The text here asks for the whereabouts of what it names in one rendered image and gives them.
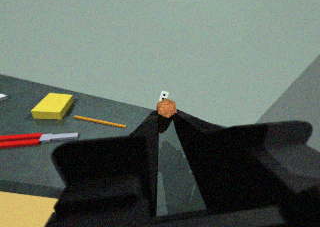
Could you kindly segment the tan panel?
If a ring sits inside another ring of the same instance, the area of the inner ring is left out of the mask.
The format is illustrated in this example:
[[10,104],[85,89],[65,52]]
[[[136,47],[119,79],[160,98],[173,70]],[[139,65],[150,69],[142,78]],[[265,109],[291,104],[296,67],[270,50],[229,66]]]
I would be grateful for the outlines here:
[[0,191],[0,227],[45,227],[57,200]]

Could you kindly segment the yellow rectangular block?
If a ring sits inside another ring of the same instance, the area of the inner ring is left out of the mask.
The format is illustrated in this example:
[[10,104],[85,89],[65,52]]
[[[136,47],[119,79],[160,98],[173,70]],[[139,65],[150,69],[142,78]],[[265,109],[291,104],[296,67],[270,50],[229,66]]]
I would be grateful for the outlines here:
[[31,113],[35,119],[63,119],[73,102],[73,95],[49,93]]

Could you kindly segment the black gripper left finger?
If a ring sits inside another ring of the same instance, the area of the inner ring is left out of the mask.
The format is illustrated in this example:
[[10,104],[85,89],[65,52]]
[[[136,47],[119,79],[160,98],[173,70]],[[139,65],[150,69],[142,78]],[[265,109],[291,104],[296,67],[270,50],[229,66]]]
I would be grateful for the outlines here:
[[150,218],[157,213],[159,127],[157,111],[128,136],[69,141],[55,147],[51,161],[65,187],[72,179],[136,172]]

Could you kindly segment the small white block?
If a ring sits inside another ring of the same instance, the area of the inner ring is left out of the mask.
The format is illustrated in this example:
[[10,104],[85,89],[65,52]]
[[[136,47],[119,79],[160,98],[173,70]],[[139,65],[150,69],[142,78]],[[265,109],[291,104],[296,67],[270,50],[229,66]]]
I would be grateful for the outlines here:
[[6,100],[8,99],[7,96],[0,94],[0,101]]

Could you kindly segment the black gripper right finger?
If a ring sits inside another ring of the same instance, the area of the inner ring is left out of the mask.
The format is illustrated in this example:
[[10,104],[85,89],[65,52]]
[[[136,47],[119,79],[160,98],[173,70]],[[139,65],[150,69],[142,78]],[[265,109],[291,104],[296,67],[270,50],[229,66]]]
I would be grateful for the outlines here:
[[241,151],[246,147],[307,143],[311,123],[301,120],[223,128],[176,109],[175,130],[206,209],[225,207]]

